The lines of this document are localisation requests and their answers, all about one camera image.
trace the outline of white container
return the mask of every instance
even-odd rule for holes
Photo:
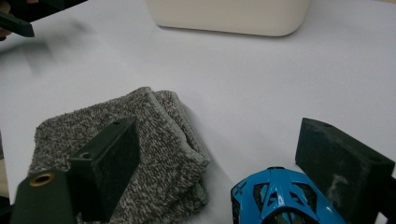
[[[288,35],[303,23],[310,0],[146,0],[161,26],[248,35]]]

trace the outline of brass grommet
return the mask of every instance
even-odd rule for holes
[[[42,187],[44,185],[47,185],[49,182],[51,182],[55,178],[54,173],[44,173],[42,175],[35,176],[30,180],[30,186],[32,187]]]

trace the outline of folded cloth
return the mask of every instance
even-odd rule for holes
[[[207,203],[202,176],[210,158],[177,95],[140,88],[41,123],[29,175],[67,171],[69,157],[117,119],[137,116],[140,164],[110,223],[179,223]]]

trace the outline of white table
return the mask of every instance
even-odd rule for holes
[[[0,43],[0,128],[11,201],[43,120],[142,86],[175,91],[212,162],[191,223],[232,223],[230,188],[294,164],[303,117],[396,161],[396,5],[312,0],[292,35],[160,28],[143,0],[91,0]]]

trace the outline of white box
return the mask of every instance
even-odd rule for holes
[[[146,0],[161,26],[249,35],[288,35],[303,23],[310,0]]]

